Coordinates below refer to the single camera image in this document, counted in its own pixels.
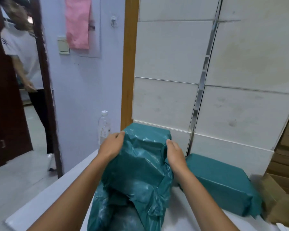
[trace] floor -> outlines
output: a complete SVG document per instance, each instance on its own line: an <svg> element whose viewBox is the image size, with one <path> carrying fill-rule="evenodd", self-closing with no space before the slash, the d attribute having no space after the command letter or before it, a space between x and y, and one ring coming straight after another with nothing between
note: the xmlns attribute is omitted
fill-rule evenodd
<svg viewBox="0 0 289 231"><path fill-rule="evenodd" d="M44 127L33 106L25 107L25 114L34 150L0 167L0 231L10 231L5 219L57 180L47 172Z"/></svg>

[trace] pink cloth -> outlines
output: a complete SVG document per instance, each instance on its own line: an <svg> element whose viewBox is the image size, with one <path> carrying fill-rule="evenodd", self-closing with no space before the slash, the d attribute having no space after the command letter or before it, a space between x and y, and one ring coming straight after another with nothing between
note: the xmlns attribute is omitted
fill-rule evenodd
<svg viewBox="0 0 289 231"><path fill-rule="evenodd" d="M89 49L91 0L65 0L66 40L71 49Z"/></svg>

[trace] black pants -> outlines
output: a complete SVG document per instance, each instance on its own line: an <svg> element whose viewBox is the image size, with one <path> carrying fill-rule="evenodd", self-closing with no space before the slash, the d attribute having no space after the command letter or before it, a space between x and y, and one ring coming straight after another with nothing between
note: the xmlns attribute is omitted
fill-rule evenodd
<svg viewBox="0 0 289 231"><path fill-rule="evenodd" d="M44 89L37 90L37 91L38 92L29 92L28 94L29 94L31 103L45 128L47 154L54 153L52 138L50 134L50 127L49 127Z"/></svg>

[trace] green plastic bag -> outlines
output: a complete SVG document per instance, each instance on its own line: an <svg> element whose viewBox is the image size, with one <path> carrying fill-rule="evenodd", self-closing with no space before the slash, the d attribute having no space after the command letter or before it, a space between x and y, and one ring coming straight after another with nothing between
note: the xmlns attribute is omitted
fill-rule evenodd
<svg viewBox="0 0 289 231"><path fill-rule="evenodd" d="M197 154L186 163L222 209L243 217L261 214L260 194L241 168Z"/></svg>
<svg viewBox="0 0 289 231"><path fill-rule="evenodd" d="M88 231L160 231L173 173L167 163L170 131L132 123L119 155L94 195Z"/></svg>

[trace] person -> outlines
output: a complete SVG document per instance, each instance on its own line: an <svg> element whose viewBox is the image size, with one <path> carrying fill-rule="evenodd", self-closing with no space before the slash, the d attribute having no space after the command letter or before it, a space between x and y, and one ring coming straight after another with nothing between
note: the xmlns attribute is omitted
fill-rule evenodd
<svg viewBox="0 0 289 231"><path fill-rule="evenodd" d="M47 156L50 159L48 169L53 171L56 169L54 149L33 25L29 23L25 9L14 0L0 0L0 5L15 23L14 27L2 29L2 46L5 54L11 56L15 72L28 92L31 103L45 128Z"/></svg>
<svg viewBox="0 0 289 231"><path fill-rule="evenodd" d="M28 231L79 231L107 164L120 152L125 133L109 135L97 156ZM202 231L238 231L186 165L179 145L167 140L167 158Z"/></svg>

